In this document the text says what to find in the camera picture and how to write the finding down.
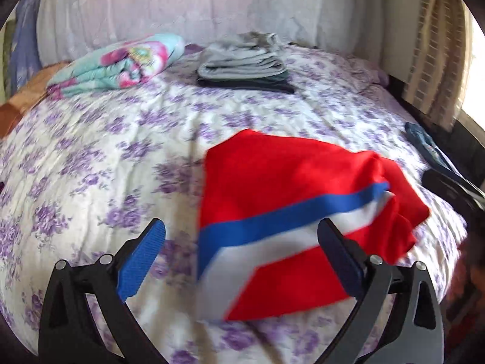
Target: stack of folded clothes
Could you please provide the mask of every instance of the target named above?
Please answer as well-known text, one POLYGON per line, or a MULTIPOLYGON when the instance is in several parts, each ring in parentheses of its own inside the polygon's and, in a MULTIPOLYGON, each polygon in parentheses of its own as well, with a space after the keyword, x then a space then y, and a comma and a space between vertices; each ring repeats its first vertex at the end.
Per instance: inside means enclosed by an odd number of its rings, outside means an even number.
POLYGON ((294 94, 295 88, 287 81, 283 54, 276 34, 250 32, 225 37, 201 53, 197 83, 294 94))

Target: turquoise blanket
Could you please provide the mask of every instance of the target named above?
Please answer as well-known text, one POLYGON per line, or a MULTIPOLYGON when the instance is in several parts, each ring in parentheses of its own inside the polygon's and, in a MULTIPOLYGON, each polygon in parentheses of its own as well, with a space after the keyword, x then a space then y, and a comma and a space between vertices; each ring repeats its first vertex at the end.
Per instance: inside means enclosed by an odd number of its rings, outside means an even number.
POLYGON ((62 98, 146 83, 179 59, 184 45, 183 39, 174 34, 115 43, 88 53, 60 70, 47 84, 47 92, 62 98))

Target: white bed sheet with purple flowers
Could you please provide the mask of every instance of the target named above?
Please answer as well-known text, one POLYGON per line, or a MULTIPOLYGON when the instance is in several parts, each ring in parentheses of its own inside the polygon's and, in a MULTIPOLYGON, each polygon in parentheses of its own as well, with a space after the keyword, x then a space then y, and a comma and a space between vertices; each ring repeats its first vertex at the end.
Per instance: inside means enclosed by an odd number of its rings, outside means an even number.
MULTIPOLYGON (((312 363, 336 335, 352 299, 251 323, 197 323, 193 279, 197 211, 206 151, 248 127, 315 138, 396 160, 431 208, 403 264, 428 265, 441 299, 450 283, 462 219, 419 184, 426 169, 403 134, 412 118, 356 58, 288 47, 292 96, 198 88, 197 55, 150 83, 122 91, 45 100, 1 144, 0 311, 17 337, 37 351, 43 296, 54 263, 71 265, 115 253, 153 217, 167 241, 128 305, 171 363, 312 363)), ((89 297, 106 345, 119 352, 89 297)), ((364 350, 375 346, 389 305, 364 350)))

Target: folded gray clothes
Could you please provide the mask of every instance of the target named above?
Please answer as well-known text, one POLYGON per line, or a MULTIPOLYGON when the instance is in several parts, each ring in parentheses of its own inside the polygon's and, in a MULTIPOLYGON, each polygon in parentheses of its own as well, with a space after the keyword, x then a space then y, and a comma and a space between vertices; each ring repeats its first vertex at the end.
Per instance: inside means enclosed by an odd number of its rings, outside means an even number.
POLYGON ((197 73, 206 79, 258 79, 286 71, 283 44, 276 34, 227 36, 200 54, 197 73))

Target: blue stripe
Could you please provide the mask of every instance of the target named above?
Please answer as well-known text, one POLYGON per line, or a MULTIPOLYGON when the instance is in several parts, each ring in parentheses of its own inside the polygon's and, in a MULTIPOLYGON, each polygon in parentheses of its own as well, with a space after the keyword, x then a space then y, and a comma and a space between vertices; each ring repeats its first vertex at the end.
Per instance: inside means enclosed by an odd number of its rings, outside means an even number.
POLYGON ((210 224, 199 234, 197 280, 221 248, 249 244, 333 214, 356 210, 380 198, 388 188, 387 182, 374 183, 360 192, 324 194, 266 214, 210 224))

